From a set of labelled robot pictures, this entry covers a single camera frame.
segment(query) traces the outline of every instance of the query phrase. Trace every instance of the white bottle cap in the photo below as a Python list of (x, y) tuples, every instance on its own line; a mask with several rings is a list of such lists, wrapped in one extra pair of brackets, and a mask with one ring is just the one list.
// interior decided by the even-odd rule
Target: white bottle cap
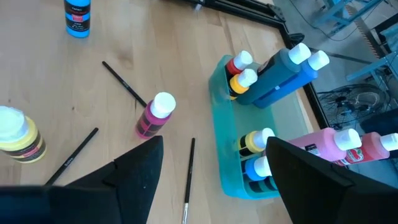
[(249, 87), (256, 81), (257, 81), (257, 73), (253, 69), (247, 68), (243, 70), (243, 72), (240, 73), (238, 76), (238, 83), (245, 88)]
[(22, 111), (0, 106), (0, 142), (14, 142), (25, 136), (29, 130)]
[(381, 145), (388, 151), (398, 149), (398, 134), (392, 133), (380, 137)]
[(256, 171), (256, 174), (260, 177), (268, 177), (272, 175), (266, 156), (260, 157), (254, 161), (254, 171)]
[(235, 58), (234, 65), (239, 70), (244, 70), (248, 65), (253, 63), (253, 58), (250, 53), (242, 50)]
[(289, 51), (289, 58), (296, 65), (300, 65), (300, 63), (305, 61), (310, 56), (310, 49), (303, 43), (297, 44), (294, 48), (292, 48), (292, 50)]
[(308, 58), (308, 64), (310, 64), (311, 68), (315, 71), (323, 68), (325, 65), (329, 64), (329, 62), (330, 59), (323, 50), (319, 50)]
[(150, 112), (157, 118), (166, 118), (175, 109), (176, 102), (170, 93), (161, 92), (156, 94), (150, 105)]
[(358, 132), (352, 128), (336, 132), (334, 135), (334, 140), (337, 147), (342, 151), (355, 149), (362, 146), (361, 138), (359, 137)]
[(262, 131), (256, 131), (253, 136), (254, 144), (259, 148), (267, 146), (268, 137), (274, 137), (275, 133), (271, 128), (264, 128)]

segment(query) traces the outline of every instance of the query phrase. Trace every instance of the black paintbrush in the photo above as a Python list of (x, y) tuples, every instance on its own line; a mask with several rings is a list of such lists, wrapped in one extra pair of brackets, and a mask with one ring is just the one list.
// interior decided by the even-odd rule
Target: black paintbrush
[(102, 62), (102, 64), (143, 107), (147, 106), (147, 103), (106, 62)]
[(46, 185), (52, 185), (61, 176), (63, 171), (68, 168), (68, 166), (72, 163), (72, 161), (76, 158), (79, 152), (87, 145), (90, 139), (98, 132), (98, 128), (95, 128), (91, 131), (91, 133), (87, 136), (87, 138), (77, 147), (77, 149), (70, 155), (70, 157), (62, 164), (62, 166), (54, 173), (53, 176), (45, 183)]
[(192, 169), (193, 169), (193, 155), (195, 153), (195, 138), (192, 138), (191, 142), (191, 153), (189, 155), (189, 165), (188, 165), (188, 175), (187, 175), (187, 186), (185, 187), (185, 200), (184, 200), (184, 213), (182, 217), (182, 223), (187, 223), (188, 217), (188, 204), (189, 195), (191, 192), (191, 179), (192, 179)]

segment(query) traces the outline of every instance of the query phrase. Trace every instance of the pink paint bottle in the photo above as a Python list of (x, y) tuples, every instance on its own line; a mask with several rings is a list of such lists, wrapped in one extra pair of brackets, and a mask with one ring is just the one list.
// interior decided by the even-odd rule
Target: pink paint bottle
[(289, 142), (330, 162), (344, 159), (347, 150), (362, 145), (358, 132), (352, 128), (343, 131), (325, 128)]
[(176, 102), (170, 93), (156, 94), (142, 113), (136, 125), (136, 132), (142, 139), (150, 139), (170, 119)]
[(347, 151), (344, 159), (335, 161), (340, 166), (356, 164), (361, 162), (387, 159), (390, 151), (398, 149), (398, 134), (392, 133), (385, 136), (372, 132), (362, 137), (362, 146)]

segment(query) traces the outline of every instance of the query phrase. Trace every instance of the paint bottle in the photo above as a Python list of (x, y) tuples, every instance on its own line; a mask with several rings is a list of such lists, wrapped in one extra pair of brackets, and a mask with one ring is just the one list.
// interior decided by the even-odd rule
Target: paint bottle
[(242, 50), (237, 56), (228, 61), (225, 65), (225, 73), (229, 81), (234, 75), (240, 74), (243, 70), (253, 63), (251, 54)]
[(18, 162), (31, 163), (44, 157), (46, 144), (23, 112), (0, 106), (0, 150)]
[(264, 180), (271, 175), (268, 159), (266, 156), (250, 158), (241, 162), (243, 176), (253, 181)]
[(263, 193), (263, 192), (278, 190), (274, 178), (271, 175), (266, 177), (264, 180), (247, 181), (245, 182), (245, 186), (247, 189), (250, 189), (255, 193)]
[(293, 49), (281, 49), (257, 69), (258, 81), (242, 94), (238, 103), (249, 105), (300, 72), (300, 63), (311, 56), (310, 49), (299, 43)]
[(241, 157), (251, 156), (266, 149), (268, 137), (275, 136), (271, 128), (261, 131), (252, 131), (245, 134), (238, 141), (239, 155)]
[(276, 86), (271, 91), (254, 101), (258, 108), (266, 108), (276, 101), (282, 99), (295, 90), (318, 78), (318, 70), (329, 64), (330, 59), (324, 51), (320, 50), (313, 54), (308, 60), (300, 64), (301, 71), (288, 80)]
[(142, 139), (150, 139), (170, 119), (176, 102), (170, 93), (161, 92), (156, 94), (145, 107), (136, 125), (136, 132)]
[(78, 38), (90, 34), (90, 0), (64, 0), (67, 32)]
[(347, 151), (344, 159), (335, 161), (340, 166), (357, 164), (361, 162), (387, 159), (390, 151), (398, 149), (398, 134), (392, 133), (385, 136), (372, 132), (362, 137), (362, 146), (357, 149)]
[(330, 162), (344, 159), (347, 150), (362, 145), (358, 132), (352, 128), (343, 131), (325, 128), (290, 140), (289, 143)]
[(239, 75), (233, 76), (228, 82), (229, 98), (235, 100), (240, 94), (249, 89), (257, 81), (256, 72), (253, 69), (245, 69)]

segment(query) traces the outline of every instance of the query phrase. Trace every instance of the blue paint bottle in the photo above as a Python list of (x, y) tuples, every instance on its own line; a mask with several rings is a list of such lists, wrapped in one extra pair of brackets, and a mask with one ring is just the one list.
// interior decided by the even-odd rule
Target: blue paint bottle
[(64, 0), (67, 32), (78, 38), (90, 34), (90, 0)]
[(258, 80), (236, 100), (249, 105), (300, 71), (300, 63), (311, 56), (310, 49), (299, 43), (291, 50), (281, 49), (257, 69)]
[(268, 159), (266, 156), (254, 157), (241, 162), (243, 176), (247, 176), (253, 181), (264, 180), (271, 175)]
[(260, 181), (245, 181), (246, 189), (251, 190), (254, 193), (263, 193), (269, 191), (278, 190), (278, 187), (275, 184), (274, 178), (270, 175), (266, 177), (264, 180)]
[(271, 91), (254, 101), (254, 105), (258, 108), (266, 108), (276, 101), (282, 99), (293, 91), (310, 83), (318, 77), (318, 70), (329, 64), (330, 60), (324, 51), (320, 50), (313, 54), (305, 62), (301, 63), (301, 71), (276, 86)]

